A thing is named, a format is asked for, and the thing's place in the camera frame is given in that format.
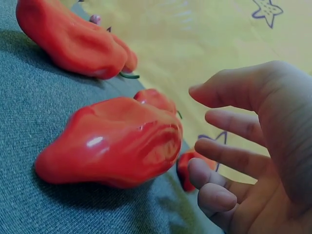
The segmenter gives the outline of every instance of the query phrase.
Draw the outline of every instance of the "hand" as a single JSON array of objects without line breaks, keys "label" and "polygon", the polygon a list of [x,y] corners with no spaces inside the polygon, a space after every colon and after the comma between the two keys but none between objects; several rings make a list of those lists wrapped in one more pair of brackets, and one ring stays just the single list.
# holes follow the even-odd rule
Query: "hand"
[{"label": "hand", "polygon": [[312,233],[312,78],[272,61],[223,70],[189,93],[210,108],[255,111],[258,118],[211,109],[205,118],[267,147],[271,156],[198,140],[200,154],[257,179],[238,183],[192,159],[190,180],[206,216],[229,234]]}]

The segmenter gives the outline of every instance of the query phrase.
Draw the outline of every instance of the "palm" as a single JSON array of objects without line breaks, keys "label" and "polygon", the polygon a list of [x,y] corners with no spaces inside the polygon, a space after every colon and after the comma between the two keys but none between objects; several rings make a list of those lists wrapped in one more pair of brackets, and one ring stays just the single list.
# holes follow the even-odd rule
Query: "palm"
[{"label": "palm", "polygon": [[305,215],[306,212],[289,200],[279,176],[270,166],[241,201],[229,233],[309,233],[307,229],[312,218]]}]

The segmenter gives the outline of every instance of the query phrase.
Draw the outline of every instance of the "red pepper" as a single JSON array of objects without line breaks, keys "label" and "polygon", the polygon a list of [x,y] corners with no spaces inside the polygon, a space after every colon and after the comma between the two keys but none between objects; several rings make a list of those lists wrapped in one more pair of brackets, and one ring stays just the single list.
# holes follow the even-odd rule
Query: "red pepper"
[{"label": "red pepper", "polygon": [[173,114],[133,98],[102,101],[72,115],[38,156],[35,169],[54,184],[136,187],[174,165],[182,144],[180,127]]},{"label": "red pepper", "polygon": [[210,169],[214,171],[218,169],[217,162],[212,161],[204,157],[203,155],[197,153],[194,148],[183,153],[177,162],[177,174],[180,179],[182,188],[186,192],[192,192],[196,189],[193,186],[193,184],[191,184],[190,182],[190,176],[189,176],[189,171],[188,171],[189,161],[194,157],[204,160],[207,163],[207,165],[210,167]]},{"label": "red pepper", "polygon": [[[164,94],[160,93],[156,89],[144,89],[134,96],[134,99],[141,102],[142,104],[149,104],[154,107],[157,107],[161,110],[168,111],[174,115],[177,114],[176,104]],[[182,131],[182,124],[179,121],[179,126]]]},{"label": "red pepper", "polygon": [[59,0],[18,0],[16,18],[22,31],[65,70],[109,79],[137,67],[137,56],[122,40]]}]

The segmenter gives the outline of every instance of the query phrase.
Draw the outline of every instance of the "finger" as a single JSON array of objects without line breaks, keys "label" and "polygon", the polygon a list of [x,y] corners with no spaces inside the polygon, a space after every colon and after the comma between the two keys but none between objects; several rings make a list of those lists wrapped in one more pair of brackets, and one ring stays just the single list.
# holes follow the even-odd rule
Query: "finger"
[{"label": "finger", "polygon": [[192,158],[188,165],[190,182],[197,188],[201,189],[207,183],[213,183],[224,187],[237,197],[237,203],[243,202],[247,197],[251,184],[239,183],[232,181],[216,171],[213,171],[200,158]]},{"label": "finger", "polygon": [[198,193],[198,206],[221,229],[227,231],[238,207],[236,196],[225,188],[208,183]]},{"label": "finger", "polygon": [[223,145],[206,138],[201,138],[196,142],[195,150],[211,160],[255,179],[258,179],[266,170],[271,160],[269,157]]},{"label": "finger", "polygon": [[212,109],[206,113],[205,119],[217,128],[265,146],[258,116]]},{"label": "finger", "polygon": [[281,87],[291,86],[292,93],[298,94],[302,92],[303,84],[311,83],[307,74],[300,80],[293,79],[297,76],[298,70],[290,64],[271,61],[250,67],[222,70],[205,83],[191,87],[189,93],[193,99],[211,108],[234,106],[258,113],[268,96]]}]

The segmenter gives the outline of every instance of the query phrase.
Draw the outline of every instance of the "purple outline star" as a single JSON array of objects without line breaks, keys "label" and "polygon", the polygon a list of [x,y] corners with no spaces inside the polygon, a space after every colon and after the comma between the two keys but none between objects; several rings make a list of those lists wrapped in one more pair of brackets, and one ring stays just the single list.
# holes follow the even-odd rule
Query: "purple outline star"
[{"label": "purple outline star", "polygon": [[[223,143],[226,145],[227,138],[228,138],[228,132],[226,132],[226,131],[223,131],[222,133],[220,133],[215,139],[212,139],[211,137],[209,137],[207,135],[204,135],[204,134],[199,135],[198,139],[200,139],[200,138],[208,138],[210,140],[218,140],[222,135],[224,135],[224,142]],[[215,169],[216,172],[218,171],[219,166],[220,166],[220,163],[217,162],[216,169]]]},{"label": "purple outline star", "polygon": [[[273,24],[274,24],[274,18],[275,16],[278,16],[280,14],[283,14],[284,11],[282,10],[282,8],[280,8],[279,6],[277,5],[273,5],[271,0],[253,0],[255,4],[257,4],[257,6],[259,7],[259,9],[257,11],[255,11],[253,14],[252,14],[252,17],[254,19],[262,19],[262,18],[265,18],[266,22],[267,22],[267,25],[270,27],[270,28],[273,28]],[[261,7],[269,7],[269,12],[267,12],[266,9],[262,9]]]}]

